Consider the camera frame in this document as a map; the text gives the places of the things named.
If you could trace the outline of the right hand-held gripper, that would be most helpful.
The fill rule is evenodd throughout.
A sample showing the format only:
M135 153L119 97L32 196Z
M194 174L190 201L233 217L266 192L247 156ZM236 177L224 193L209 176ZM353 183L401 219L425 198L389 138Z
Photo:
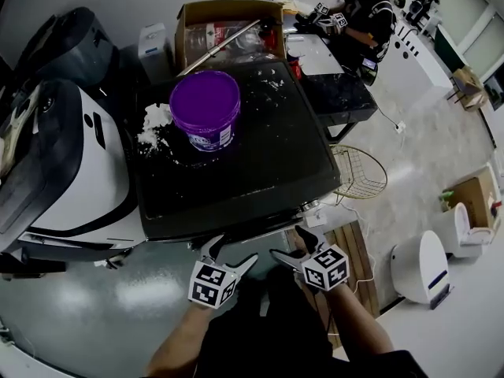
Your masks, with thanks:
M269 253L281 265L302 274L304 282L321 291L330 291L349 277L348 256L335 244L325 242L319 228L295 226L295 231L304 242L303 250L286 253L271 249Z

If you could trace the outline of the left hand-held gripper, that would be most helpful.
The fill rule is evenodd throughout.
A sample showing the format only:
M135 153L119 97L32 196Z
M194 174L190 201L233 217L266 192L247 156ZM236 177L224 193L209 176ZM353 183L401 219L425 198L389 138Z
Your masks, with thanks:
M201 247L187 294L189 301L212 309L220 308L234 295L239 280L258 261L258 254L251 254L237 265L218 265L223 238L224 235L215 236Z

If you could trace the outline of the person's right forearm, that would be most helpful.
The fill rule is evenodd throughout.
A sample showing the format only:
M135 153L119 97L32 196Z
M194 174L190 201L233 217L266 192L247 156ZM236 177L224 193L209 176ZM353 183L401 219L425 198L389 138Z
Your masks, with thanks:
M324 293L332 311L347 361L332 360L338 377L377 378L380 356L394 350L389 335L346 284Z

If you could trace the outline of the black cabinet appliance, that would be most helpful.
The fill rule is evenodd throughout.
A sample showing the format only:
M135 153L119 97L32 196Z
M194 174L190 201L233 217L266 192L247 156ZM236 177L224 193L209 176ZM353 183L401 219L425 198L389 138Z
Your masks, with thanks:
M247 239L286 226L340 185L339 170L299 81L284 60L227 68L241 108L232 141L207 153L174 124L135 143L139 212L150 241L225 234Z

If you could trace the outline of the grey black machine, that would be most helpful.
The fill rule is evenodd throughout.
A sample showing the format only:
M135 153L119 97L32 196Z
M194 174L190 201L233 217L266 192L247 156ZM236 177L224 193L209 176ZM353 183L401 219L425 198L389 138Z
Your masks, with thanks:
M65 79L83 89L97 87L117 65L118 49L95 13L81 6L39 28L20 56L15 83Z

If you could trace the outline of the wooden slatted pallet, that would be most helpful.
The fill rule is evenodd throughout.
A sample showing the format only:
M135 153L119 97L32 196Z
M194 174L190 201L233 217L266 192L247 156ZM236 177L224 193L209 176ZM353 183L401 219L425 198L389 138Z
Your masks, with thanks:
M380 307L373 277L373 261L366 250L359 223L353 221L324 235L328 243L336 244L348 256L350 277L347 284L366 310L375 318L378 317ZM288 229L286 237L289 250L306 248L294 229ZM298 280L298 285L302 288L310 305L318 312L324 326L329 326L329 322L332 323L333 319L329 316L330 312L324 296L320 292L312 293L300 280Z

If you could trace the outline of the white round appliance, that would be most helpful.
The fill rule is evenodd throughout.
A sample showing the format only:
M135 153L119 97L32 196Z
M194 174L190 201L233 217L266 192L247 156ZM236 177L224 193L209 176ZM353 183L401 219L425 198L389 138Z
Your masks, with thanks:
M435 309L450 293L447 256L437 234L427 230L395 246L391 277L400 296Z

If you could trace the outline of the white toilet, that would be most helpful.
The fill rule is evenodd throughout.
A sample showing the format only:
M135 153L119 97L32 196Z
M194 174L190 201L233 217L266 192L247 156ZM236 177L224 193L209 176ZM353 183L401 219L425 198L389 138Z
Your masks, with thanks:
M435 229L445 252L456 258L478 258L495 237L491 228L471 226L468 210L461 202L439 215Z

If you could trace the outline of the red tool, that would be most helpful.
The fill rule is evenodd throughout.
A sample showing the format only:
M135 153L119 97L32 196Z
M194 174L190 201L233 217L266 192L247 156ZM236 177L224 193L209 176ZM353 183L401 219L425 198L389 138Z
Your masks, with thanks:
M300 57L293 56L290 53L287 53L287 62L291 67L292 72L294 73L297 80L301 80L303 73L300 65Z

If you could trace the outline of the metal rod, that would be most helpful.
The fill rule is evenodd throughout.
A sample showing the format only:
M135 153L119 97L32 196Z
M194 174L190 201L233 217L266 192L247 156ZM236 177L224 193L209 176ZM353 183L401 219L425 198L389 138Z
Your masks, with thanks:
M185 67L179 74L178 76L185 76L189 72L192 72L195 70L197 67L205 63L209 58L215 57L223 48L225 48L229 43L231 43L233 40L237 39L240 37L242 34L246 33L249 29L254 27L256 24L259 24L261 22L261 19L257 19L249 23L247 26L240 28L235 34L230 35L228 38L220 42L219 44L213 46L212 48L209 48L205 54L203 54L201 57L199 57L196 61L194 61L192 64L188 65Z

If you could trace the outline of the white plastic canister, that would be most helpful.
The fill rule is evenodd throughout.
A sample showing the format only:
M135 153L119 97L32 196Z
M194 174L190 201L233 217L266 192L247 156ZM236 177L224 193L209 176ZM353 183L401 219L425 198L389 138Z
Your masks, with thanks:
M141 29L138 59L152 84L172 78L172 50L163 23L151 24Z

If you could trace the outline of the clear plastic bottle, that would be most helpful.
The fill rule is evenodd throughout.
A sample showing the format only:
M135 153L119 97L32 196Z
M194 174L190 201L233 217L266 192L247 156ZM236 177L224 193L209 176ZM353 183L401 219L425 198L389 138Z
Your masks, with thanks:
M184 47L188 63L192 63L208 50L218 45L233 33L233 21L194 24L185 29Z

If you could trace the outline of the dark red clamp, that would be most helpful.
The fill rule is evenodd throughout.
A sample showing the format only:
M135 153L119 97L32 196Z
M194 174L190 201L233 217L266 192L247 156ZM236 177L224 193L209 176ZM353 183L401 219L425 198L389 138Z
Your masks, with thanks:
M274 17L266 17L259 22L259 36L265 42L265 45L271 48L274 48L278 42L277 32L274 29L277 25L281 25L281 23Z

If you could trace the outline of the white cabinet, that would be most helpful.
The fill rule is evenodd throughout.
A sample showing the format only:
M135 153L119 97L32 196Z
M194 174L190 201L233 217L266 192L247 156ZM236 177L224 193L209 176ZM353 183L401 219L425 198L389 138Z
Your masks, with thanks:
M423 44L418 33L408 23L398 20L380 70L390 70L400 78L405 75L426 76L433 86L450 90L452 83L449 76L435 55Z

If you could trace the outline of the beige plastic part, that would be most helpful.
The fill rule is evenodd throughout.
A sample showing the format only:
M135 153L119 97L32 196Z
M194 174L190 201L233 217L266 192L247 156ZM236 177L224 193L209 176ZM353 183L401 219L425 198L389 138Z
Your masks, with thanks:
M29 117L38 107L40 85L18 105L6 120L5 130L0 133L0 179L5 176L15 163L17 142Z

